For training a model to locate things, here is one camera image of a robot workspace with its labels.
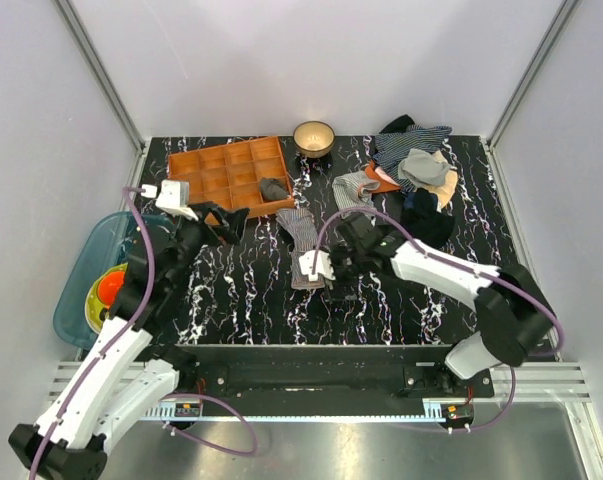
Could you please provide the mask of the grey white striped underwear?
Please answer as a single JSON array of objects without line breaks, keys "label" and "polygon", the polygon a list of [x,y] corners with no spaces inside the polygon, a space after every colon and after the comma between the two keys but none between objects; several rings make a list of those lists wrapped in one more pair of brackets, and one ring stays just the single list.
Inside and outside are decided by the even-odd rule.
[{"label": "grey white striped underwear", "polygon": [[311,280],[304,275],[300,267],[300,258],[312,250],[317,243],[318,233],[312,213],[306,208],[283,208],[276,213],[277,223],[291,236],[291,287],[295,290],[315,290],[325,286],[321,275]]}]

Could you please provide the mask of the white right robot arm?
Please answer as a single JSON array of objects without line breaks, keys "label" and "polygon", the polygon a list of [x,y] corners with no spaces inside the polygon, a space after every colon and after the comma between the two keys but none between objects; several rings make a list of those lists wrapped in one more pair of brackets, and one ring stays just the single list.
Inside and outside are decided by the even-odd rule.
[{"label": "white right robot arm", "polygon": [[474,312],[476,330],[453,343],[445,365],[435,371],[435,384],[447,396],[467,389],[471,377],[504,364],[521,366],[541,340],[556,327],[556,316],[530,272],[522,265],[508,268],[472,263],[442,253],[401,229],[374,226],[354,214],[339,226],[346,244],[312,254],[312,273],[345,282],[365,273],[432,288]]}]

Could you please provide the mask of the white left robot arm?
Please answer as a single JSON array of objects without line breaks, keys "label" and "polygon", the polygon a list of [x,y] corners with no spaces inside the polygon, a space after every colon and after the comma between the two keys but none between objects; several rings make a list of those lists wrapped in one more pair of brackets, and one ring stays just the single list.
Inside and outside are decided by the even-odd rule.
[{"label": "white left robot arm", "polygon": [[197,383],[195,356],[167,345],[141,373],[117,387],[156,335],[185,269],[205,246],[238,243],[249,215],[213,202],[185,207],[183,223],[155,250],[141,215],[143,248],[130,254],[122,287],[95,344],[54,403],[32,424],[17,425],[8,443],[32,479],[97,479],[108,457],[147,410]]}]

